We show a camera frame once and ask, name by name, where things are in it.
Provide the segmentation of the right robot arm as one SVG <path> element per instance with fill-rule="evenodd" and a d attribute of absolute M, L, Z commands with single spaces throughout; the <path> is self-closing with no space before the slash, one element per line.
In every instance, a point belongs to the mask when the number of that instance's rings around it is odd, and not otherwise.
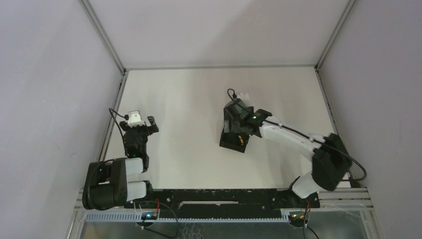
<path fill-rule="evenodd" d="M 244 153 L 251 136 L 289 146 L 311 162 L 310 172 L 297 177 L 285 191 L 293 207 L 301 207 L 314 193 L 334 191 L 353 164 L 363 172 L 359 180 L 367 176 L 366 169 L 347 152 L 339 135 L 301 132 L 266 110 L 255 110 L 240 98 L 231 98 L 223 108 L 220 147 Z"/>

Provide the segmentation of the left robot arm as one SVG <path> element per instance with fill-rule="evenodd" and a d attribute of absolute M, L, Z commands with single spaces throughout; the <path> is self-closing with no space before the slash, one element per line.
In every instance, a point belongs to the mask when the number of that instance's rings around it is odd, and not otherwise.
<path fill-rule="evenodd" d="M 148 137 L 159 131 L 153 116 L 147 125 L 138 114 L 119 123 L 123 135 L 125 157 L 90 163 L 82 194 L 82 203 L 87 210 L 105 211 L 124 206 L 136 200 L 141 206 L 151 207 L 156 195 L 148 180 L 129 182 L 128 178 L 147 172 Z"/>

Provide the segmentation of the yellow black screwdriver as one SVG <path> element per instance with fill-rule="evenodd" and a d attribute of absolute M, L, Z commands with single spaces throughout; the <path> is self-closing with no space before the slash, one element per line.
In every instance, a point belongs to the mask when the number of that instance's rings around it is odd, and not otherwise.
<path fill-rule="evenodd" d="M 245 135 L 239 134 L 238 139 L 239 139 L 240 146 L 245 146 L 247 144 L 247 137 L 245 137 Z"/>

